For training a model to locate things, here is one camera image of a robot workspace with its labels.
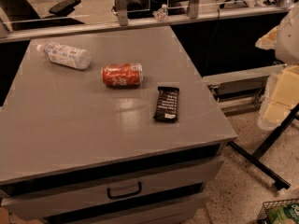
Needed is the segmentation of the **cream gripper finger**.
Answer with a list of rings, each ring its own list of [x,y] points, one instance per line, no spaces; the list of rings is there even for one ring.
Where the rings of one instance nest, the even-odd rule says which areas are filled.
[[[299,104],[299,66],[287,65],[267,79],[257,126],[272,131],[280,126]]]

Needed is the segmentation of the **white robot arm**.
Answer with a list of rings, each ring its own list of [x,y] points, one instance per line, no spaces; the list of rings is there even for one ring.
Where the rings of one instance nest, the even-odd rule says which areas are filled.
[[[257,125],[272,131],[299,103],[299,5],[296,4],[280,24],[258,39],[259,49],[273,49],[285,67],[267,79]]]

